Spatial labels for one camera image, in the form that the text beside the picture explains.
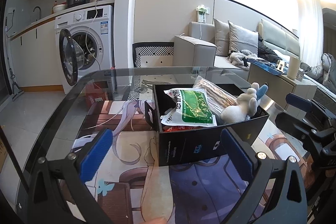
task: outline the glass table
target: glass table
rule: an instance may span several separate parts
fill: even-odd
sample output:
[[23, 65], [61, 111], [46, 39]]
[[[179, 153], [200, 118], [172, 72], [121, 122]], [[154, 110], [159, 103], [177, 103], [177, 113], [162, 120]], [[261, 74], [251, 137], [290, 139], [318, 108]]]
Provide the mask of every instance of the glass table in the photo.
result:
[[[91, 194], [115, 224], [138, 224], [157, 216], [168, 223], [220, 223], [247, 187], [227, 155], [186, 165], [155, 166], [154, 131], [143, 118], [143, 102], [152, 100], [153, 84], [193, 84], [198, 75], [215, 84], [251, 85], [236, 69], [156, 67], [102, 70], [82, 77], [66, 95], [42, 129], [24, 169], [26, 180], [40, 157], [63, 159], [92, 140], [103, 127], [117, 133], [94, 179]], [[305, 151], [292, 145], [274, 125], [283, 111], [267, 96], [260, 106], [270, 116], [253, 144], [272, 158], [296, 155], [305, 173]], [[73, 215], [82, 218], [69, 191], [60, 183]], [[270, 185], [255, 212], [261, 213]], [[222, 201], [220, 196], [228, 196]], [[20, 183], [16, 213], [27, 221], [27, 193]], [[113, 206], [114, 199], [121, 205]]]

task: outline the white washing machine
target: white washing machine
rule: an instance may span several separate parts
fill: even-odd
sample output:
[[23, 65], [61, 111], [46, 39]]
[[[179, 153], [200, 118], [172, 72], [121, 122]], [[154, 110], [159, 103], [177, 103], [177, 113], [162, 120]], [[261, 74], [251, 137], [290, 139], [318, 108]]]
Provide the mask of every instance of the white washing machine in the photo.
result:
[[84, 75], [114, 67], [112, 32], [113, 7], [110, 5], [56, 17], [56, 54], [66, 94]]

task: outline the anime desk mat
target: anime desk mat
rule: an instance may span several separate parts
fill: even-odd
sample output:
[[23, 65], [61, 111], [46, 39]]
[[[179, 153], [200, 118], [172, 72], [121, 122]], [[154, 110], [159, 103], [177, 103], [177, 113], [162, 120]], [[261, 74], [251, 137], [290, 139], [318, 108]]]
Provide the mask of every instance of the anime desk mat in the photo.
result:
[[[71, 152], [79, 151], [103, 128], [113, 131], [113, 144], [86, 186], [115, 224], [139, 224], [164, 217], [169, 224], [219, 224], [247, 187], [227, 155], [189, 164], [158, 166], [154, 131], [144, 119], [144, 102], [101, 101], [88, 112]], [[252, 145], [270, 158], [297, 158], [307, 164], [279, 129], [267, 120]], [[270, 180], [254, 218], [260, 216], [274, 180]], [[83, 219], [66, 185], [61, 189], [72, 213]]]

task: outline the kitchen cabinet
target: kitchen cabinet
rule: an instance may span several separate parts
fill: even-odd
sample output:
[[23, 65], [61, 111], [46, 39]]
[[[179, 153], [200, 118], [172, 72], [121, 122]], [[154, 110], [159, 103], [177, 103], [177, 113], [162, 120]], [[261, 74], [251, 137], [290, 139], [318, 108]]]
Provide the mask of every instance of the kitchen cabinet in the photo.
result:
[[14, 73], [19, 86], [62, 84], [56, 60], [54, 28], [53, 20], [10, 42]]

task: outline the green label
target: green label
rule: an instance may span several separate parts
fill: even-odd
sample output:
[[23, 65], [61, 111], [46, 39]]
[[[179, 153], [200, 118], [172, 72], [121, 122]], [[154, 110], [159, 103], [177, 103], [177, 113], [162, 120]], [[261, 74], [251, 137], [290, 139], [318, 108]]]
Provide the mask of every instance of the green label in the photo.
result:
[[193, 123], [212, 123], [212, 113], [205, 95], [199, 91], [180, 90], [182, 95], [182, 120]]

